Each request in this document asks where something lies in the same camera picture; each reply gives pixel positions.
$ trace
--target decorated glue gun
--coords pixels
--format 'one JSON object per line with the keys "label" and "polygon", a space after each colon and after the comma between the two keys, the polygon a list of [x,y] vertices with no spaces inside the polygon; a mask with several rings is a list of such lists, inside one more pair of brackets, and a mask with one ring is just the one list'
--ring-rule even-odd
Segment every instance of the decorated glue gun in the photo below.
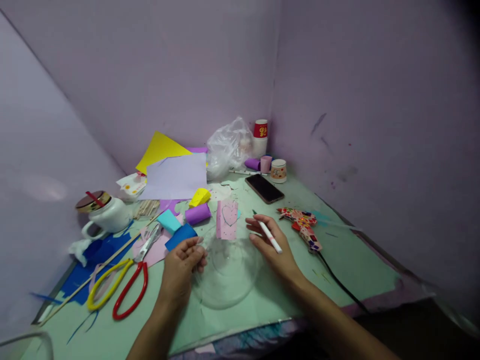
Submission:
{"label": "decorated glue gun", "polygon": [[315,253],[322,250],[322,245],[320,245],[312,230],[312,226],[318,223],[315,215],[311,212],[295,210],[291,207],[278,208],[277,211],[281,214],[280,219],[286,218],[293,222],[291,227],[300,232],[301,238],[308,245],[308,251]]}

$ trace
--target yellow-handled scissors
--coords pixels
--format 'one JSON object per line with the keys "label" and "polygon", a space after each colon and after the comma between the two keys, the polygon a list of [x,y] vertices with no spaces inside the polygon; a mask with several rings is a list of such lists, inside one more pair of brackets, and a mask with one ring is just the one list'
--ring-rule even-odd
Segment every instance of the yellow-handled scissors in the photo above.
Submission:
{"label": "yellow-handled scissors", "polygon": [[[140,252],[138,253],[138,255],[134,259],[128,258],[128,259],[126,259],[122,262],[119,262],[117,265],[110,268],[106,273],[104,273],[98,279],[98,281],[95,283],[95,285],[93,285],[93,288],[91,289],[90,295],[88,295],[88,299],[86,300],[86,306],[87,306],[89,311],[92,312],[92,311],[98,310],[107,303],[107,301],[114,294],[115,290],[117,290],[117,288],[119,287],[119,285],[122,282],[122,280],[123,280],[125,274],[127,273],[127,271],[130,269],[130,267],[134,263],[138,264],[137,267],[136,267],[136,271],[132,275],[130,281],[126,284],[125,288],[123,289],[120,296],[118,297],[118,300],[116,301],[115,306],[113,307],[113,314],[112,314],[113,318],[115,320],[122,320],[122,319],[126,318],[128,315],[130,315],[137,308],[138,304],[140,304],[140,302],[142,301],[142,298],[144,297],[145,291],[147,290],[147,285],[149,284],[149,269],[148,269],[147,263],[144,262],[144,258],[145,258],[145,255],[150,250],[150,248],[152,247],[152,245],[159,238],[159,236],[160,236],[159,229],[160,229],[160,224],[155,225],[152,232],[150,233],[150,236],[148,237],[148,240],[142,246]],[[111,287],[111,289],[108,291],[108,293],[105,295],[105,297],[98,304],[94,304],[95,293],[97,292],[98,288],[100,287],[100,284],[107,278],[107,276],[109,276],[112,272],[121,268],[122,266],[124,266],[124,268],[121,271],[120,275],[118,276],[118,279],[116,280],[116,282]],[[135,279],[139,276],[140,271],[142,269],[143,269],[143,287],[141,288],[140,295],[138,296],[136,301],[133,303],[133,305],[127,311],[125,311],[122,314],[118,314],[118,310],[120,308],[120,305],[122,304],[122,301],[124,300],[125,295],[127,295],[127,293],[129,292],[130,287],[135,282]]]}

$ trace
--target gold lid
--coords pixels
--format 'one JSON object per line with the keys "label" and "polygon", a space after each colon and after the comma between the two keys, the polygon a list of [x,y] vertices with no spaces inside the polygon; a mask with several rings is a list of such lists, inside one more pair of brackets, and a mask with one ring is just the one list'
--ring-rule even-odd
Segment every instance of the gold lid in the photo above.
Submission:
{"label": "gold lid", "polygon": [[[98,199],[102,204],[106,205],[112,197],[108,192],[100,190],[91,193],[96,199]],[[79,213],[91,213],[95,210],[101,209],[102,207],[98,205],[90,196],[86,195],[76,203],[75,209]]]}

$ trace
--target person's left hand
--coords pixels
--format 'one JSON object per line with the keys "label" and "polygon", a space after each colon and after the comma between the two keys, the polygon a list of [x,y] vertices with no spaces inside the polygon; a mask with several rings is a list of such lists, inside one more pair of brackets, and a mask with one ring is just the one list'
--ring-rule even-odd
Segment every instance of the person's left hand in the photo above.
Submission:
{"label": "person's left hand", "polygon": [[192,273],[203,273],[207,266],[207,251],[200,245],[201,237],[191,237],[179,243],[165,257],[158,301],[169,307],[183,309],[192,292]]}

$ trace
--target red straw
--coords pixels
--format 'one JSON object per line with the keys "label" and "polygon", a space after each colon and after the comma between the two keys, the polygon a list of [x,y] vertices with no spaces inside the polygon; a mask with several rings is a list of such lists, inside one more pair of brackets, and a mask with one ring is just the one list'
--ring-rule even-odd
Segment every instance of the red straw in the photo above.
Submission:
{"label": "red straw", "polygon": [[103,202],[101,202],[100,200],[98,200],[90,191],[85,191],[85,194],[87,194],[89,197],[91,197],[93,199],[93,201],[96,202],[99,207],[103,208],[105,206],[105,204]]}

